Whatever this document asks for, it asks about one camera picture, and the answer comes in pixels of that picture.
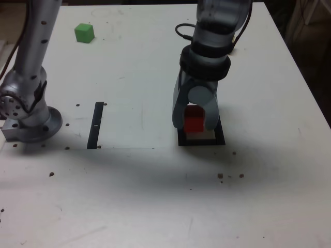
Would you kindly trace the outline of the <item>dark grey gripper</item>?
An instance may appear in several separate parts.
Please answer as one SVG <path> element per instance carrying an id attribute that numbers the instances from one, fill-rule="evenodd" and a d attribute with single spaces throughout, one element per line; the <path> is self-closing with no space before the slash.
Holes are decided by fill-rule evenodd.
<path id="1" fill-rule="evenodd" d="M 184 110 L 190 102 L 204 110 L 204 128 L 213 130 L 219 119 L 218 81 L 198 80 L 180 71 L 173 93 L 172 122 L 175 128 L 184 127 Z"/>

